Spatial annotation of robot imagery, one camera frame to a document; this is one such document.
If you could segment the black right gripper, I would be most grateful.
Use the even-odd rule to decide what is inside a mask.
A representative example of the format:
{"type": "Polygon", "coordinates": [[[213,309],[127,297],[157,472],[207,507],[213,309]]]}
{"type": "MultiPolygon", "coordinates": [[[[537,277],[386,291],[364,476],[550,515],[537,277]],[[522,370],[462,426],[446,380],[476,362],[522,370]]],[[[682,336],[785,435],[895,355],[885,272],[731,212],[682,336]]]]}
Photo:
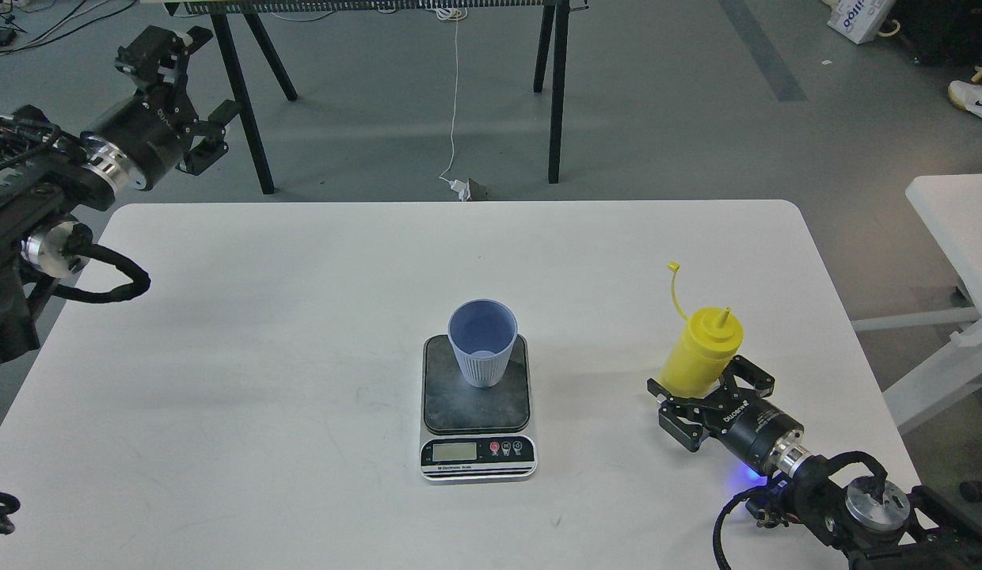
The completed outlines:
{"type": "Polygon", "coordinates": [[[647,379],[658,425],[687,451],[716,438],[756,475],[791,477],[805,461],[805,426],[766,400],[774,389],[773,376],[741,355],[731,358],[704,397],[677,397],[647,379]]]}

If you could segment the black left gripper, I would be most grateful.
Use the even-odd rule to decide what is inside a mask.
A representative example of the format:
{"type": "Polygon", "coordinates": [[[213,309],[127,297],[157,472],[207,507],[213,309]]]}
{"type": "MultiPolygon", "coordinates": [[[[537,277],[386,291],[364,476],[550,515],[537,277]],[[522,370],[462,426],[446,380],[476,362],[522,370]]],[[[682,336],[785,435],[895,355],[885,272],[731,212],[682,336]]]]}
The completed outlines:
{"type": "Polygon", "coordinates": [[[83,169],[112,191],[150,191],[177,166],[201,176],[228,152],[226,134],[241,105],[224,100],[199,120],[187,97],[188,65],[196,29],[187,32],[148,25],[119,47],[114,67],[134,86],[133,97],[116,104],[81,133],[88,159],[83,169]]]}

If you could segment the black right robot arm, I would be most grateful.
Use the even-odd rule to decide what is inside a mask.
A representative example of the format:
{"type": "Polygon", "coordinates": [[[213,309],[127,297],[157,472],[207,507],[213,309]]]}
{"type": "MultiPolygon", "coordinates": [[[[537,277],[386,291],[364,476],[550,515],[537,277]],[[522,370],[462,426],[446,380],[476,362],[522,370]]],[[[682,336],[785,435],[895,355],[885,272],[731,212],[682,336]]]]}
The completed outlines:
{"type": "Polygon", "coordinates": [[[742,504],[759,528],[804,526],[836,549],[850,569],[982,569],[982,526],[933,489],[910,491],[890,482],[867,452],[824,457],[803,447],[803,425],[770,401],[775,382],[737,355],[702,398],[678,397],[657,380],[646,386],[658,403],[658,424],[691,452],[719,441],[765,479],[737,493],[714,523],[719,569],[730,566],[722,528],[742,504]]]}

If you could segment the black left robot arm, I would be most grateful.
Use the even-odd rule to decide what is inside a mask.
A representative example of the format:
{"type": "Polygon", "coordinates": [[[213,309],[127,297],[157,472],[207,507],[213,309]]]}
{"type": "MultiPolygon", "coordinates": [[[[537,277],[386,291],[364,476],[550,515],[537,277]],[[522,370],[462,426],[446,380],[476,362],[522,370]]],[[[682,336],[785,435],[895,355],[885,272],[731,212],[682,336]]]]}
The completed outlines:
{"type": "Polygon", "coordinates": [[[0,115],[0,365],[38,349],[50,298],[107,304],[150,289],[147,271],[97,245],[74,209],[106,211],[126,188],[148,191],[171,169],[199,176],[226,154],[240,105],[201,119],[187,93],[189,59],[212,37],[148,26],[119,47],[116,69],[135,93],[79,135],[31,105],[0,115]]]}

